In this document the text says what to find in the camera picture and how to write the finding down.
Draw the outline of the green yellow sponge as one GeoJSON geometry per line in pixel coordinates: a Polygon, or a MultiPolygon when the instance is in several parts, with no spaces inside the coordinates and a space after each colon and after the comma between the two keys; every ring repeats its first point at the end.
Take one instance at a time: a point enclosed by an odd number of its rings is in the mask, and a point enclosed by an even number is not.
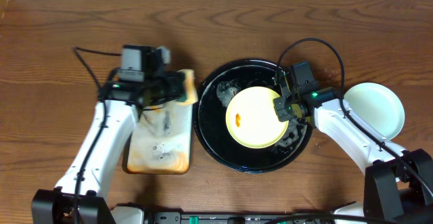
{"type": "Polygon", "coordinates": [[[183,88],[185,92],[182,96],[176,100],[176,103],[180,106],[189,106],[198,101],[198,94],[195,86],[195,73],[191,69],[179,70],[185,78],[183,81],[183,88]]]}

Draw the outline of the pale yellow plate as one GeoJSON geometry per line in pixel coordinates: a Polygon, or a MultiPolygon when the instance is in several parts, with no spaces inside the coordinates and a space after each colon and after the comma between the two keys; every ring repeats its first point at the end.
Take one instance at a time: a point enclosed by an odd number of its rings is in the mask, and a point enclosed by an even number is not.
{"type": "Polygon", "coordinates": [[[229,134],[240,145],[252,149],[267,148],[277,143],[289,122],[279,121],[273,100],[279,94],[266,87],[240,91],[229,102],[225,122],[229,134]]]}

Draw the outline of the light blue plate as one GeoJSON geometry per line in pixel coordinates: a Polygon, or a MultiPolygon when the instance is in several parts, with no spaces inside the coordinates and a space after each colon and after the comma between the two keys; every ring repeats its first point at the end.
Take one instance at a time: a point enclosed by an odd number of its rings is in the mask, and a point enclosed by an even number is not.
{"type": "Polygon", "coordinates": [[[351,108],[386,139],[395,138],[405,123],[405,110],[398,96],[377,83],[360,83],[344,99],[351,108]]]}

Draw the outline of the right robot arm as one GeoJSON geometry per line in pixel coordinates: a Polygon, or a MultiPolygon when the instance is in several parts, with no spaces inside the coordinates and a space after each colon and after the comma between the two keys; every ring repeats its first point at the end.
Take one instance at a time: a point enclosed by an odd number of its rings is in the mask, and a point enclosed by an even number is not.
{"type": "Polygon", "coordinates": [[[333,139],[363,171],[364,201],[330,214],[305,215],[326,223],[431,223],[432,157],[408,151],[357,116],[332,88],[281,87],[279,119],[307,122],[333,139]]]}

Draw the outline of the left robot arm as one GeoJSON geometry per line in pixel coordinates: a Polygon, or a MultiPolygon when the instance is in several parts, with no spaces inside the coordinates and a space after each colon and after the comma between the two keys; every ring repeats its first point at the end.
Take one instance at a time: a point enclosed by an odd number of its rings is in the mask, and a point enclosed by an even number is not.
{"type": "Polygon", "coordinates": [[[113,69],[98,91],[93,122],[65,175],[32,199],[34,223],[144,223],[135,206],[107,205],[114,171],[183,174],[190,166],[193,70],[146,76],[113,69]]]}

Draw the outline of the black round tray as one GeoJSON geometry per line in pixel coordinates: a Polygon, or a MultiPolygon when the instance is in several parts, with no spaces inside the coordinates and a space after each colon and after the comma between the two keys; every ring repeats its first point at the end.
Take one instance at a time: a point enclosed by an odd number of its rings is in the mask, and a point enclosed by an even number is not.
{"type": "Polygon", "coordinates": [[[276,64],[262,59],[241,59],[222,65],[198,87],[193,105],[193,127],[203,148],[219,163],[243,173],[276,171],[294,161],[307,146],[313,128],[304,120],[291,120],[283,137],[261,149],[247,148],[230,135],[225,122],[229,101],[249,87],[276,92],[276,64]]]}

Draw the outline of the rectangular soapy water tray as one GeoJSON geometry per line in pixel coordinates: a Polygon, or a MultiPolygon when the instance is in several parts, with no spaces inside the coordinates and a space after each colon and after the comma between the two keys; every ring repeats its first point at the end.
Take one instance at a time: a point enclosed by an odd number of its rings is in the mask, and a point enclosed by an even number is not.
{"type": "Polygon", "coordinates": [[[181,175],[188,171],[193,104],[176,100],[143,109],[124,148],[122,167],[130,174],[181,175]]]}

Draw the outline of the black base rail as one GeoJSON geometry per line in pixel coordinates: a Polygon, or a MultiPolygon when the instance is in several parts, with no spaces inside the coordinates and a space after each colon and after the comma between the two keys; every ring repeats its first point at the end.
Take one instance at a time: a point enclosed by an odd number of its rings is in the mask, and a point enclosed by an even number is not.
{"type": "Polygon", "coordinates": [[[258,213],[217,213],[217,212],[180,212],[166,211],[148,213],[144,224],[262,224],[288,215],[268,215],[258,213]]]}

